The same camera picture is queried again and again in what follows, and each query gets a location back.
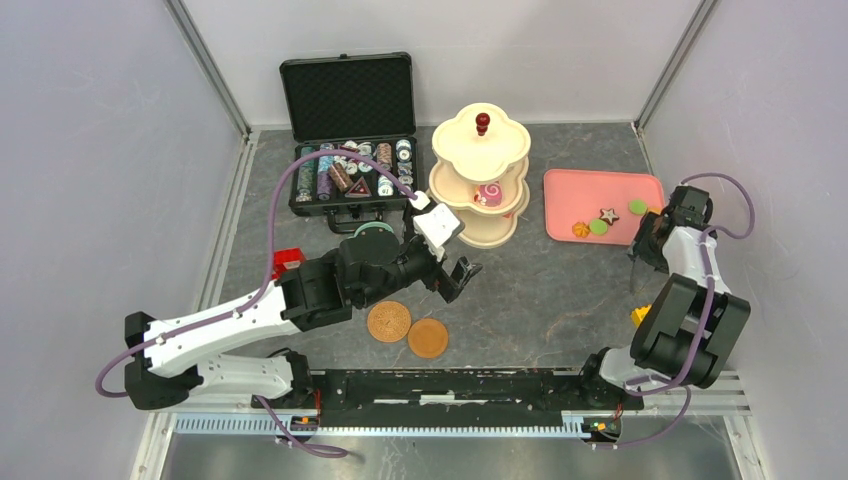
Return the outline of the chocolate star cookie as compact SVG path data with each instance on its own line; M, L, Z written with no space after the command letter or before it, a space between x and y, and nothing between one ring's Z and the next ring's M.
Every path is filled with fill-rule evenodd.
M620 217L613 208L609 208L600 210L599 219L607 225L612 226L620 219Z

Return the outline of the orange flower cookie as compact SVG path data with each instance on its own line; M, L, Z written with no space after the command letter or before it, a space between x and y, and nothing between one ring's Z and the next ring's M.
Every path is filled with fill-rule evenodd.
M576 238L587 238L591 233L591 228L584 222L577 222L572 226L572 233Z

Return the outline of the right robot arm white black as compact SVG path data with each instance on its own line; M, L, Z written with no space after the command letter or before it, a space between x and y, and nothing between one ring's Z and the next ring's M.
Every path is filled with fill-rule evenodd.
M706 389L717 380L751 306L720 275L712 212L706 191L680 185L660 212L641 220L628 256L668 278L631 345L604 348L584 364L577 392L585 405L602 408L675 387Z

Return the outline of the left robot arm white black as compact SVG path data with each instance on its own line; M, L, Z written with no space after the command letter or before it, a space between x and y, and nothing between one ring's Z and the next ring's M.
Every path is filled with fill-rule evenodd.
M230 350L348 321L354 310L415 282L450 303L481 269L461 257L446 272L423 236L400 242L384 228L366 228L281 273L264 292L180 318L128 315L124 339L132 360L124 367L124 388L139 410L173 407L203 394L261 396L302 407L314 394L304 356L255 359L232 356Z

